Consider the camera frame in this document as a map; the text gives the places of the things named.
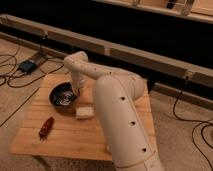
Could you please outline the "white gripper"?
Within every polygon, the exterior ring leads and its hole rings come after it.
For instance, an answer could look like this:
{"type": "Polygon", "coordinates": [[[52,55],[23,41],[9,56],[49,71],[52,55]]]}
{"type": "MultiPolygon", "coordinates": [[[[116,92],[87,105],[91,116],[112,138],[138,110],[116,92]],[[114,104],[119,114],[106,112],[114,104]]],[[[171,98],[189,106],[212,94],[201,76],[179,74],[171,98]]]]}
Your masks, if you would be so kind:
{"type": "MultiPolygon", "coordinates": [[[[71,77],[72,77],[72,84],[76,88],[76,96],[79,97],[80,89],[84,87],[85,83],[84,75],[81,74],[80,72],[72,72],[71,77]]],[[[70,84],[70,89],[72,92],[74,92],[73,86],[70,84]]]]}

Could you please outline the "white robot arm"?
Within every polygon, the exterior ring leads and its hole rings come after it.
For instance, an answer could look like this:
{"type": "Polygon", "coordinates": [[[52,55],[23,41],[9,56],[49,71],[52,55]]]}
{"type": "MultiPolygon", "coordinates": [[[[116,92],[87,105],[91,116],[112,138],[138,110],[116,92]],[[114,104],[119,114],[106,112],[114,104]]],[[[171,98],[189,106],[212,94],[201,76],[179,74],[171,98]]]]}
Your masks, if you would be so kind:
{"type": "Polygon", "coordinates": [[[136,73],[88,61],[80,51],[64,58],[72,86],[80,90],[84,75],[95,80],[93,103],[116,171],[164,171],[134,101],[143,95],[144,80],[136,73]]]}

